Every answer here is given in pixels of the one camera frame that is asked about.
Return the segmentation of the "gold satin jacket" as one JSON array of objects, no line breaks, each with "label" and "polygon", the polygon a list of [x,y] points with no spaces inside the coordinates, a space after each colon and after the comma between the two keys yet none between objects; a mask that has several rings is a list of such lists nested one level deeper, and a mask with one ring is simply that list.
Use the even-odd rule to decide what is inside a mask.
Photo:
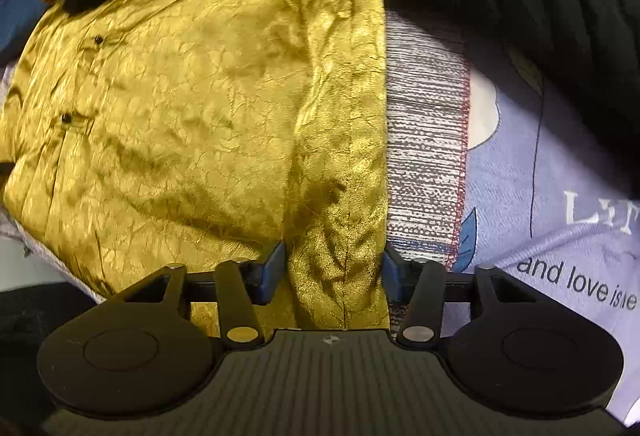
[{"label": "gold satin jacket", "polygon": [[43,0],[1,204],[90,294],[283,242],[267,329],[388,323],[383,0]]}]

